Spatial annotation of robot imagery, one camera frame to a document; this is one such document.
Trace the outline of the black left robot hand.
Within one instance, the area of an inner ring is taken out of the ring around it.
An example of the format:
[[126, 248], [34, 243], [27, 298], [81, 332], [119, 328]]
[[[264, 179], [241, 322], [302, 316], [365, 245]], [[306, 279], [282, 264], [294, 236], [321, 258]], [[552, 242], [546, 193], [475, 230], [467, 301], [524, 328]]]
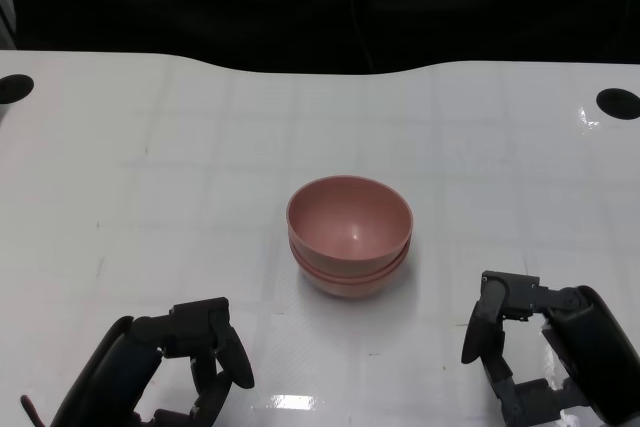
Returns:
[[[197, 399], [190, 411], [135, 412], [164, 359], [186, 358]], [[58, 409], [54, 426], [212, 426], [231, 386], [255, 386], [224, 297], [178, 304], [158, 317], [119, 319], [105, 334]]]

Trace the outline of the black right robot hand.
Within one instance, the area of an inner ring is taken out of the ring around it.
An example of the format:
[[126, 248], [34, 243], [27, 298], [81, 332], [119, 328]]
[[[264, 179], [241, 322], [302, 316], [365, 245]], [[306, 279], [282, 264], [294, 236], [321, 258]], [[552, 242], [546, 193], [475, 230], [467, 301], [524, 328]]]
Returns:
[[[507, 320], [540, 314], [542, 333], [568, 377], [553, 389], [543, 378], [517, 384], [503, 357]], [[461, 354], [480, 360], [508, 426], [557, 421], [562, 411], [589, 407], [608, 426], [639, 418], [639, 355], [599, 294], [588, 286], [552, 290], [539, 278], [485, 271]]]

